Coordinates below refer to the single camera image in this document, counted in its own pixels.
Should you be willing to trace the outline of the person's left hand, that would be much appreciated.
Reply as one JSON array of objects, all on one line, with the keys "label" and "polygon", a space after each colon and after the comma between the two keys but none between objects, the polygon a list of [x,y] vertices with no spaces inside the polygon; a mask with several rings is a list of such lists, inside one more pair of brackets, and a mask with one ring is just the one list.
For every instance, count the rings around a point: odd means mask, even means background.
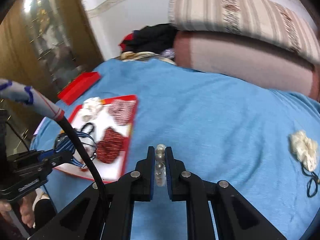
[{"label": "person's left hand", "polygon": [[[32,192],[23,197],[20,202],[20,214],[22,222],[29,228],[32,228],[33,224],[35,223],[35,216],[33,212],[33,203],[35,198],[36,193]],[[11,205],[7,201],[1,200],[1,215],[7,222],[12,224],[12,219],[9,216],[9,211],[11,210]]]}]

